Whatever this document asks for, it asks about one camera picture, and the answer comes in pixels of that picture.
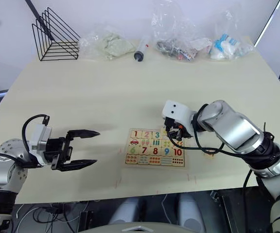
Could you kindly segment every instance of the plastic bag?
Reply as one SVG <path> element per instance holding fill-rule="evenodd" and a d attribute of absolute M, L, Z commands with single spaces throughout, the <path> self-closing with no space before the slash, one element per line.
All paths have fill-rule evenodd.
<path fill-rule="evenodd" d="M 226 10 L 215 20 L 214 41 L 210 50 L 213 60 L 232 60 L 254 50 L 245 42 L 238 29 L 239 20 L 235 10 Z"/>
<path fill-rule="evenodd" d="M 79 58 L 92 60 L 112 60 L 135 51 L 135 46 L 118 30 L 105 25 L 96 26 L 79 40 L 78 46 Z"/>
<path fill-rule="evenodd" d="M 212 42 L 184 17 L 173 0 L 154 0 L 151 21 L 154 44 L 162 54 L 182 61 L 192 61 L 201 51 L 209 52 Z"/>

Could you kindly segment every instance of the number puzzle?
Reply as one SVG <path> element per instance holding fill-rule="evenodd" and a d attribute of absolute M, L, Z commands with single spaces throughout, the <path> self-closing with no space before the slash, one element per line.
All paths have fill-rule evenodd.
<path fill-rule="evenodd" d="M 184 150 L 171 143 L 165 129 L 131 129 L 125 155 L 126 164 L 185 167 Z"/>

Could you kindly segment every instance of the black metal rack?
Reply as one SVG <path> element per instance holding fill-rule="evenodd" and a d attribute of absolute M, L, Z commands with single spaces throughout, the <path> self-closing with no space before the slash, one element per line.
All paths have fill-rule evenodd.
<path fill-rule="evenodd" d="M 78 58 L 80 36 L 51 8 L 36 19 L 32 29 L 40 61 Z"/>

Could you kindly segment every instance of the red car picture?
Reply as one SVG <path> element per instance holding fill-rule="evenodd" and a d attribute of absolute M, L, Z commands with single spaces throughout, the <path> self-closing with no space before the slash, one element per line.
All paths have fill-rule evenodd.
<path fill-rule="evenodd" d="M 131 145 L 138 145 L 139 142 L 138 142 L 138 140 L 134 139 L 134 140 L 130 141 L 130 144 Z"/>

